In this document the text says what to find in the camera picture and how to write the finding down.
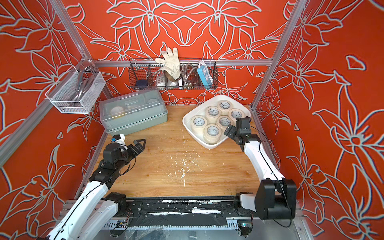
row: wire mesh basket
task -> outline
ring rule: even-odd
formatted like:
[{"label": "wire mesh basket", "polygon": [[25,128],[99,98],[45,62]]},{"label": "wire mesh basket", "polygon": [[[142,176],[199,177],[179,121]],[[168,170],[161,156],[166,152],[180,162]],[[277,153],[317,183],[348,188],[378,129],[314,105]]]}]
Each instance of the wire mesh basket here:
[{"label": "wire mesh basket", "polygon": [[[160,70],[164,66],[162,63],[145,63],[146,60],[153,61],[152,58],[130,59],[129,66],[129,85],[133,89],[216,89],[218,85],[218,72],[216,60],[200,58],[179,58],[180,71],[186,71],[186,78],[180,75],[172,86],[170,85],[169,75],[166,71]],[[208,67],[209,74],[213,82],[212,85],[204,86],[201,82],[196,68],[198,61],[203,60]]]},{"label": "wire mesh basket", "polygon": [[99,71],[85,71],[83,73],[82,77],[86,76],[85,79],[87,81],[92,79],[92,82],[89,83],[89,86],[82,89],[83,93],[75,101],[73,99],[76,95],[78,77],[81,73],[74,67],[68,71],[68,75],[64,75],[68,80],[63,82],[60,88],[53,89],[60,83],[59,79],[45,93],[45,96],[61,113],[89,114],[91,112],[93,105],[105,86],[105,81]]}]

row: white wire basket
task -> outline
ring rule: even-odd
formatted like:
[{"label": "white wire basket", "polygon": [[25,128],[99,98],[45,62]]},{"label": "white wire basket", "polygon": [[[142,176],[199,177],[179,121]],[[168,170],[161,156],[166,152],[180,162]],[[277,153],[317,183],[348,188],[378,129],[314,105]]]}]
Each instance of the white wire basket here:
[{"label": "white wire basket", "polygon": [[85,71],[84,73],[87,76],[95,75],[92,85],[81,96],[79,101],[71,101],[71,98],[76,91],[78,76],[80,74],[77,70],[73,69],[71,68],[68,70],[68,80],[63,83],[59,89],[54,89],[54,87],[60,83],[60,79],[49,88],[45,93],[45,96],[61,113],[89,114],[105,86],[104,78],[99,71]]}]

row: black wire basket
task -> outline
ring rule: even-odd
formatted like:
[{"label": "black wire basket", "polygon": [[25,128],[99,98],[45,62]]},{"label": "black wire basket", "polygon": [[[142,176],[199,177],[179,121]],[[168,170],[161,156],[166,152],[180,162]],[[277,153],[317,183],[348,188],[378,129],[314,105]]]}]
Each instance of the black wire basket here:
[{"label": "black wire basket", "polygon": [[[218,73],[216,60],[212,59],[200,59],[200,58],[179,58],[180,71],[185,74],[181,74],[180,78],[176,80],[176,86],[168,86],[168,82],[171,78],[164,70],[160,70],[164,66],[162,63],[153,63],[154,58],[134,58],[130,59],[131,65],[129,66],[129,86],[133,89],[216,89],[218,85]],[[211,75],[213,82],[212,85],[204,86],[201,82],[200,76],[196,69],[198,61],[203,60],[207,65],[209,74]],[[183,84],[179,86],[179,80],[182,80]]]}]

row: plastic lid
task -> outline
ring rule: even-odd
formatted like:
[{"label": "plastic lid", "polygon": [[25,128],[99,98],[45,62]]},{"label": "plastic lid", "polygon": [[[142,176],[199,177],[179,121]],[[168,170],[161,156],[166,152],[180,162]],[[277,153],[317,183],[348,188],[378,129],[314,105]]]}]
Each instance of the plastic lid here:
[{"label": "plastic lid", "polygon": [[168,113],[158,90],[141,90],[100,103],[106,132],[125,129]]}]

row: wooden table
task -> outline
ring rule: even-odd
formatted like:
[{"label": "wooden table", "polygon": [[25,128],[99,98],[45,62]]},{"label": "wooden table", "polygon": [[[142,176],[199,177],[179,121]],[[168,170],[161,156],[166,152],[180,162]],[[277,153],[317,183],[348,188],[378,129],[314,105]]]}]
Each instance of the wooden table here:
[{"label": "wooden table", "polygon": [[[193,108],[195,106],[167,106],[167,122],[127,135],[127,145],[135,139],[145,138],[146,148],[137,157],[134,168],[119,177],[109,192],[123,193],[127,197],[256,193],[259,186],[257,173],[240,146],[227,139],[209,150],[189,135],[182,118]],[[109,143],[110,135],[103,149]],[[102,159],[103,152],[94,170]]]}]

